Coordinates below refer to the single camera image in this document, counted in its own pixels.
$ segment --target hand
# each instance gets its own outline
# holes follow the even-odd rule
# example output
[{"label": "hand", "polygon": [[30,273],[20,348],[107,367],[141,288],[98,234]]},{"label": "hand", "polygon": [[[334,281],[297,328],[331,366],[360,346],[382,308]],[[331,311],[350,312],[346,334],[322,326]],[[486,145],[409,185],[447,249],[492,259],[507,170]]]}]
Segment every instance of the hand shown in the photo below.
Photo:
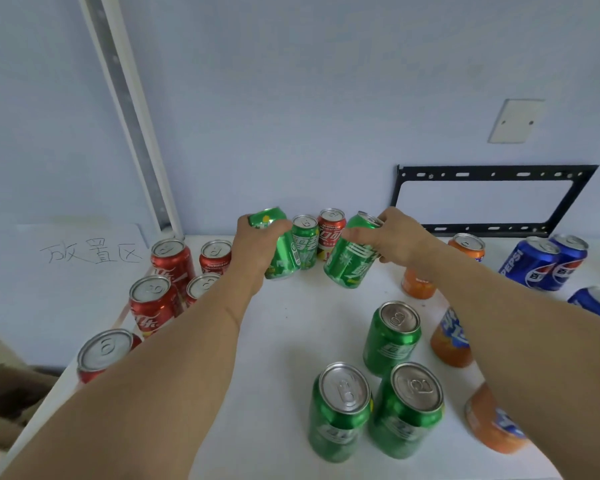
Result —
[{"label": "hand", "polygon": [[248,216],[238,219],[228,271],[252,280],[252,294],[256,294],[262,287],[264,272],[271,264],[278,238],[289,230],[291,221],[287,219],[275,221],[264,229],[251,227]]},{"label": "hand", "polygon": [[412,266],[428,245],[439,242],[412,217],[395,207],[387,208],[378,218],[384,225],[377,229],[367,227],[345,228],[342,236],[347,241],[368,244],[381,254],[380,262],[394,262]]}]

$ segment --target forearm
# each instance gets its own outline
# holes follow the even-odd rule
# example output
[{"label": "forearm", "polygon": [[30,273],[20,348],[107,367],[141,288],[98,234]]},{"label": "forearm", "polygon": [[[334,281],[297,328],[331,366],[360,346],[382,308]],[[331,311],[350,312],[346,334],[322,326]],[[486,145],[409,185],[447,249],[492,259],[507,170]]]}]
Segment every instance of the forearm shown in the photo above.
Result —
[{"label": "forearm", "polygon": [[3,478],[186,478],[231,381],[251,285],[229,270],[67,401]]},{"label": "forearm", "polygon": [[427,245],[416,267],[454,307],[498,402],[554,462],[600,467],[600,317]]}]

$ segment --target person's right arm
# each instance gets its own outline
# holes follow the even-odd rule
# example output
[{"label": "person's right arm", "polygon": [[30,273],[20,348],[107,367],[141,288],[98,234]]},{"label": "person's right arm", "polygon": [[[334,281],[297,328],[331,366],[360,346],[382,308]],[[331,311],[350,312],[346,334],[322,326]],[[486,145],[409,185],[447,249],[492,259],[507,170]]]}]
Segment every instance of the person's right arm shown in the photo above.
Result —
[{"label": "person's right arm", "polygon": [[566,479],[600,479],[600,317],[495,273],[390,207],[345,229],[436,284],[499,405]]}]

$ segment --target green soda can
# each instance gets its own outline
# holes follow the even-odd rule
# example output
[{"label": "green soda can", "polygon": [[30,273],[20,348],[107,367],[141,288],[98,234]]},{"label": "green soda can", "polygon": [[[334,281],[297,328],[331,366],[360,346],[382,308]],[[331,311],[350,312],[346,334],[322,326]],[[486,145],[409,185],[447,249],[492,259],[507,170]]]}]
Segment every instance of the green soda can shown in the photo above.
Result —
[{"label": "green soda can", "polygon": [[382,380],[369,433],[382,452],[399,460],[413,455],[444,414],[442,386],[419,363],[396,365]]},{"label": "green soda can", "polygon": [[372,374],[386,377],[409,358],[421,336],[416,310],[401,301],[387,301],[371,318],[362,359]]},{"label": "green soda can", "polygon": [[318,220],[311,216],[296,216],[292,221],[294,226],[291,234],[294,236],[296,249],[300,253],[300,269],[311,269],[315,265],[316,249],[318,247]]},{"label": "green soda can", "polygon": [[343,362],[332,363],[313,382],[309,443],[323,459],[339,463],[358,448],[362,428],[374,408],[362,372]]},{"label": "green soda can", "polygon": [[[384,222],[377,217],[359,211],[357,215],[349,219],[347,227],[369,227],[369,229],[376,229],[381,227],[382,224]],[[378,253],[371,246],[355,244],[341,237],[336,243],[336,247],[334,247],[329,259],[324,263],[324,272],[344,288],[357,288],[377,257]]]},{"label": "green soda can", "polygon": [[[257,214],[249,216],[249,225],[258,229],[269,227],[273,222],[280,219],[286,219],[287,215],[279,207],[264,209]],[[264,277],[268,280],[277,280],[286,278],[300,269],[300,255],[294,244],[294,238],[291,231],[282,234],[278,238],[276,252],[273,254],[271,264],[264,272]]]}]

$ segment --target person's left hand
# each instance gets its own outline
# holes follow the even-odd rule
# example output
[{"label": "person's left hand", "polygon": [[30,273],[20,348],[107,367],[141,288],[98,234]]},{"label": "person's left hand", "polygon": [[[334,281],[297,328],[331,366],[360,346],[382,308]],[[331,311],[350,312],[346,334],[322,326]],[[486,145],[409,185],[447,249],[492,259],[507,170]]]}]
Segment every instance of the person's left hand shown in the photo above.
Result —
[{"label": "person's left hand", "polygon": [[262,287],[264,272],[271,264],[278,238],[291,230],[291,226],[291,221],[284,219],[274,221],[264,229],[257,229],[249,225],[247,215],[238,219],[228,271],[252,280],[252,294],[256,294]]}]

